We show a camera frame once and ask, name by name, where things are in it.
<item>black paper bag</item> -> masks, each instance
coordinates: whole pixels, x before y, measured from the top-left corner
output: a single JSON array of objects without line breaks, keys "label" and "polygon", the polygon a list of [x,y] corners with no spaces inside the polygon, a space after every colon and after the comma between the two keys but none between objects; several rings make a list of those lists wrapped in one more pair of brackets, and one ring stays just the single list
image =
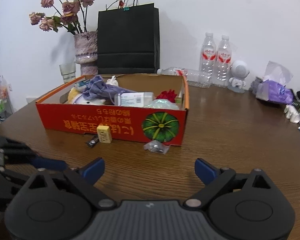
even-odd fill
[{"label": "black paper bag", "polygon": [[153,3],[99,12],[99,74],[156,73],[159,64],[159,10]]}]

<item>gray ribbed panel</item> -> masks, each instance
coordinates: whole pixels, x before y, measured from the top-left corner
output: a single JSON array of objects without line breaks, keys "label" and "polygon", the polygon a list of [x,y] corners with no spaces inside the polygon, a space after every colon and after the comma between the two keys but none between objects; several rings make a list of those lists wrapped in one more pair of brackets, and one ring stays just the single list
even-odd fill
[{"label": "gray ribbed panel", "polygon": [[74,240],[226,240],[198,211],[177,201],[123,201],[113,211],[97,214]]}]

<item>red cardboard box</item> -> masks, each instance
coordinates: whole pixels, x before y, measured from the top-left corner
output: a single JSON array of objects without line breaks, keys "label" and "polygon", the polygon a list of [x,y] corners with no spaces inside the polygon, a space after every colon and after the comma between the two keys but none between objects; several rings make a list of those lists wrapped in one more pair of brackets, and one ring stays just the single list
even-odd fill
[{"label": "red cardboard box", "polygon": [[189,91],[185,77],[157,74],[117,75],[120,87],[136,92],[175,90],[181,101],[181,110],[153,109],[123,106],[72,105],[67,97],[76,82],[89,79],[81,76],[61,85],[36,101],[46,129],[73,133],[97,133],[98,125],[107,125],[113,139],[150,142],[157,139],[166,145],[181,146],[189,110]]}]

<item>pumpkin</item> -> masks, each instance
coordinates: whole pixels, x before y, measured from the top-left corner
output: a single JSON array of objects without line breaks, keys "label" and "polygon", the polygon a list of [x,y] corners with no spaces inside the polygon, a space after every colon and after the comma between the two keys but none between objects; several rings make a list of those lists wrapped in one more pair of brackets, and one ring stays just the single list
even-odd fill
[{"label": "pumpkin", "polygon": [[178,134],[179,121],[166,112],[156,112],[148,115],[141,127],[144,135],[149,139],[169,142]]}]

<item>yellow block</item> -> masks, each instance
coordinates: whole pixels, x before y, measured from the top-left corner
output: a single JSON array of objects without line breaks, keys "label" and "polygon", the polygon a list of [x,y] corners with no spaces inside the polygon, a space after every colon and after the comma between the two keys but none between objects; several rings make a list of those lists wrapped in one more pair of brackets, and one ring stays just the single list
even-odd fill
[{"label": "yellow block", "polygon": [[103,143],[111,143],[112,136],[110,132],[110,127],[105,125],[99,125],[97,127],[97,133],[99,137],[99,141]]}]

